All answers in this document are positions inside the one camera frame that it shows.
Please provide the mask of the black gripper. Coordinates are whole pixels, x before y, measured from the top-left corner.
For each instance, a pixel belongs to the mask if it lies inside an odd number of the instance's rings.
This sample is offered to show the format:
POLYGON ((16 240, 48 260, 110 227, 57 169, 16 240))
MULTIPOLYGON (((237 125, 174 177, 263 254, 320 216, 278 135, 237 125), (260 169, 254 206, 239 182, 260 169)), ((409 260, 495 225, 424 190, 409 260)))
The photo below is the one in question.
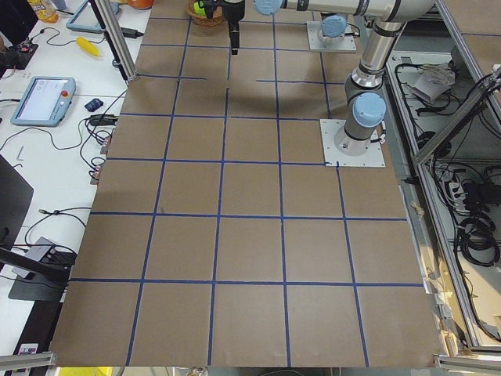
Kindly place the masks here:
POLYGON ((202 0, 206 12, 206 18, 211 20, 214 18, 214 13, 218 7, 222 5, 220 0, 202 0))
POLYGON ((222 14, 229 27, 229 39, 231 54, 236 56, 240 49, 240 26, 239 22, 245 16, 246 3, 244 0, 224 0, 222 2, 222 14))

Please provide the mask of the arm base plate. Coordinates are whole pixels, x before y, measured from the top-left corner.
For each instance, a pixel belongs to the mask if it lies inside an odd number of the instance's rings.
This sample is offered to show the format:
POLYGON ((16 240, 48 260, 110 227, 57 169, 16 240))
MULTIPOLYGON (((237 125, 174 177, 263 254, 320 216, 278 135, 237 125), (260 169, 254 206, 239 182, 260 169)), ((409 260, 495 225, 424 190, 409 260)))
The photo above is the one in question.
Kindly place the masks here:
POLYGON ((351 28, 341 19, 339 22, 329 22, 324 27, 323 21, 308 21, 309 50, 313 52, 355 53, 355 39, 350 35, 351 28))
POLYGON ((370 139, 351 139, 344 129, 343 119, 321 119, 319 121, 324 164, 330 167, 384 168, 383 141, 373 130, 370 139))

